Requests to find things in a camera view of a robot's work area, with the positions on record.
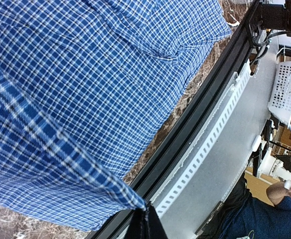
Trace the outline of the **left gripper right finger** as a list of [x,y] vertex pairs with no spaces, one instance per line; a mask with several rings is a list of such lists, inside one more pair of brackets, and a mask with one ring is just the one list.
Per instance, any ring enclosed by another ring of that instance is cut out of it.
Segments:
[[168,239],[155,207],[148,203],[145,213],[145,238]]

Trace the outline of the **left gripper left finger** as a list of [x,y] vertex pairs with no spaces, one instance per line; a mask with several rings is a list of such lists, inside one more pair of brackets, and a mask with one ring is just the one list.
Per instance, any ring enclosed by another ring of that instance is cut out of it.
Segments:
[[146,211],[137,209],[134,211],[124,239],[146,238]]

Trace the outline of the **blue checked long sleeve shirt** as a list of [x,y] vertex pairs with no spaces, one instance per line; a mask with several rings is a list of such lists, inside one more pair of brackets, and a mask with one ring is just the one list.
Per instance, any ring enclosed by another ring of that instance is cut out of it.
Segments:
[[86,232],[145,209],[123,178],[230,33],[216,0],[0,0],[0,205]]

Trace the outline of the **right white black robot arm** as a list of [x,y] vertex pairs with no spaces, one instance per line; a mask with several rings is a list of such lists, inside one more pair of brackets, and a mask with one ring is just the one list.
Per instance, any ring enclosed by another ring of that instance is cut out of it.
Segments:
[[268,34],[264,42],[259,43],[261,33],[266,29],[277,30],[278,33],[291,37],[291,0],[285,1],[284,4],[263,3],[256,0],[254,4],[246,24],[251,47],[262,47],[269,43],[269,39],[278,35]]

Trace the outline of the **clear acrylic plate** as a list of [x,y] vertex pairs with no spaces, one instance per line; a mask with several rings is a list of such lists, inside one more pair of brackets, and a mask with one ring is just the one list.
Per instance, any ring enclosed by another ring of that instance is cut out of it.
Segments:
[[232,107],[226,110],[220,135],[210,141],[211,150],[202,158],[194,175],[180,195],[161,217],[170,239],[194,239],[197,230],[205,224],[220,202],[225,201],[238,178],[247,167],[256,136],[263,131],[270,118],[268,102],[273,87],[278,44],[272,42],[258,71],[234,98]]

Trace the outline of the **person in blue sweater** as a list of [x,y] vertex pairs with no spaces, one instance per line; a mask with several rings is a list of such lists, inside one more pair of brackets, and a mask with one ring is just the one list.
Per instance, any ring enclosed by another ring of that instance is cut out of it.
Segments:
[[200,239],[291,239],[291,197],[284,182],[266,189],[268,205],[252,196],[241,176]]

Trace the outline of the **white perforated laundry basket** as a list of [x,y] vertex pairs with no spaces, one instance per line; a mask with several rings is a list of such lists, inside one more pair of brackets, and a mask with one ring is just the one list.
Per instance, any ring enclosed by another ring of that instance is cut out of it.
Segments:
[[268,109],[291,131],[291,61],[277,66]]

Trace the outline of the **black curved front rail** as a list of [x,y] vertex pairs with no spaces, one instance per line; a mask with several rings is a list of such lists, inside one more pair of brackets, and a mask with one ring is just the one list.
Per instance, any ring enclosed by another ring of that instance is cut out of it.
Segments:
[[243,64],[249,59],[252,47],[249,43],[246,24],[248,14],[254,6],[254,1],[249,4],[238,29],[234,32],[202,86],[171,132],[133,180],[132,188],[145,199],[151,201],[168,175],[180,162],[188,148],[186,145],[192,142],[202,129],[229,84],[232,74],[235,71],[240,72]]

